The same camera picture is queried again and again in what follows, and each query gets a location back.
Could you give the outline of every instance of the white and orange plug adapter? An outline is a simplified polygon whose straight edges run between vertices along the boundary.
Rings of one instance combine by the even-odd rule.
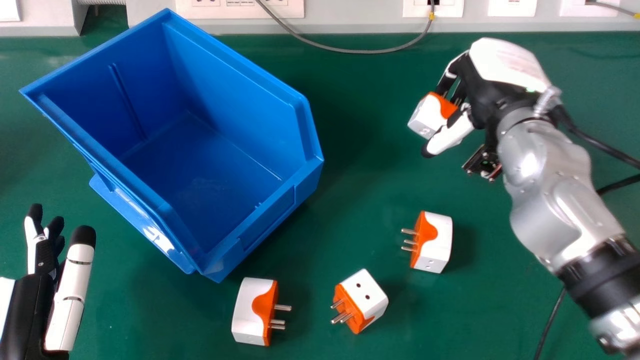
[[[245,277],[240,284],[231,333],[239,343],[268,347],[271,330],[284,330],[284,320],[274,319],[275,311],[291,311],[291,306],[278,305],[278,282]]]
[[[410,266],[417,270],[441,273],[451,256],[453,221],[451,217],[421,211],[413,229],[402,229],[403,234],[413,236],[405,240],[409,246],[402,249],[411,252]]]
[[[389,299],[366,269],[335,286],[332,309],[339,314],[331,324],[346,323],[354,334],[360,334],[387,310]]]

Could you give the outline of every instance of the metal pin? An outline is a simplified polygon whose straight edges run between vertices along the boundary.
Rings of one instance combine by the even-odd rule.
[[[342,320],[340,320],[340,323],[346,323],[347,320],[349,320],[352,317],[353,317],[353,314],[347,314],[347,316],[345,316]]]
[[[349,315],[350,315],[350,314],[348,314],[348,313],[339,313],[335,318],[332,318],[332,319],[331,319],[331,324],[332,324],[332,325],[335,325],[335,324],[337,324],[337,323],[341,322],[341,321],[342,321],[342,319],[346,318],[346,317],[347,317],[347,316],[349,316]]]
[[[418,235],[414,230],[411,229],[400,229],[400,232],[407,235]]]
[[[280,311],[291,311],[291,305],[278,305],[278,304],[275,304],[273,306],[273,309],[280,310]]]
[[[332,308],[332,309],[335,309],[336,307],[340,306],[340,304],[341,304],[341,303],[342,303],[342,299],[340,299],[340,300],[338,300],[338,301],[334,302],[334,303],[331,305],[331,308]]]

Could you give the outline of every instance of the robotic hand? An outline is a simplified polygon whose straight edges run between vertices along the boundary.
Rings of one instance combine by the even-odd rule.
[[[428,158],[486,130],[463,168],[489,181],[504,173],[517,238],[564,282],[607,353],[638,356],[640,254],[593,188],[589,154],[558,130],[573,124],[559,95],[535,55],[482,38],[449,63],[408,126],[428,140]]]
[[[2,360],[67,360],[82,320],[95,231],[78,227],[59,266],[64,219],[55,217],[44,229],[41,221],[42,205],[34,204],[24,219],[28,275],[16,281],[0,277]]]

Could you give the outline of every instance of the blue plastic bin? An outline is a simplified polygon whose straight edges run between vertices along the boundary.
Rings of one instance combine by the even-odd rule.
[[[169,10],[21,92],[86,158],[101,197],[216,282],[319,180],[306,98]]]

